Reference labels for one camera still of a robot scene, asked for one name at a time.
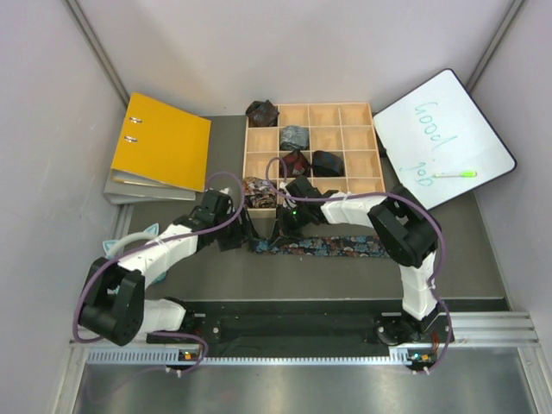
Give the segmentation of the navy floral long tie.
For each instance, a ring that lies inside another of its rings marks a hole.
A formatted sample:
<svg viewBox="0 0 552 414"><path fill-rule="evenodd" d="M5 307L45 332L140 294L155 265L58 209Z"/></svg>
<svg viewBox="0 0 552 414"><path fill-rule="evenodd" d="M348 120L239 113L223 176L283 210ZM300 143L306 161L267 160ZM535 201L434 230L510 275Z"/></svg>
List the navy floral long tie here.
<svg viewBox="0 0 552 414"><path fill-rule="evenodd" d="M270 255L390 258L376 235L314 236L279 245L272 245L267 239L256 239L249 243L248 250L255 254Z"/></svg>

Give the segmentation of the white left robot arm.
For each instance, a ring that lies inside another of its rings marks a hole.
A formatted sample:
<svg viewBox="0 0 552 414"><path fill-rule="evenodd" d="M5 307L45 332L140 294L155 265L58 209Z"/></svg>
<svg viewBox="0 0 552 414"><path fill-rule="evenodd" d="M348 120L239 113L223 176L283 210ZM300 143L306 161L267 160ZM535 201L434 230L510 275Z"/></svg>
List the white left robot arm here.
<svg viewBox="0 0 552 414"><path fill-rule="evenodd" d="M177 342L195 334L195 321L175 298L149 300L147 288L177 263L217 243L222 251L244 243L243 206L230 190L208 190L190 214L183 215L144 245L92 263L73 324L125 346L136 336L167 333Z"/></svg>

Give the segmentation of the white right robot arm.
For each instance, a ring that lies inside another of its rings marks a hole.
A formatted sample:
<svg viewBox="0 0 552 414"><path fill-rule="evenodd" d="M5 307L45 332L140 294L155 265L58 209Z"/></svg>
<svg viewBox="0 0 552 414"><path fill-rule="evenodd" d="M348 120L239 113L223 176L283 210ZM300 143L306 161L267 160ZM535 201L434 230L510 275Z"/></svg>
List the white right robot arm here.
<svg viewBox="0 0 552 414"><path fill-rule="evenodd" d="M379 331L390 333L395 325L415 342L433 332L440 307L435 281L443 260L437 249L445 248L444 239L436 219L409 190L398 185L390 192L321 193L303 176L272 190L285 200L285 229L301 229L308 223L373 229L398 264L403 289L401 316L382 317Z"/></svg>

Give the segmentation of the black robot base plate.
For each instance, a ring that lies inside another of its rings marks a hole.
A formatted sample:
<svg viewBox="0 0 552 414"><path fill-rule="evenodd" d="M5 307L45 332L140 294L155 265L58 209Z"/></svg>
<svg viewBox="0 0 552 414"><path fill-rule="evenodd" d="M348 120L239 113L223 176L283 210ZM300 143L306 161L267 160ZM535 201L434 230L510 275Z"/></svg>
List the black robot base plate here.
<svg viewBox="0 0 552 414"><path fill-rule="evenodd" d="M202 337L216 356L314 356L379 352L407 342L434 348L450 331L444 316L420 332L394 314L211 314L187 319L178 332Z"/></svg>

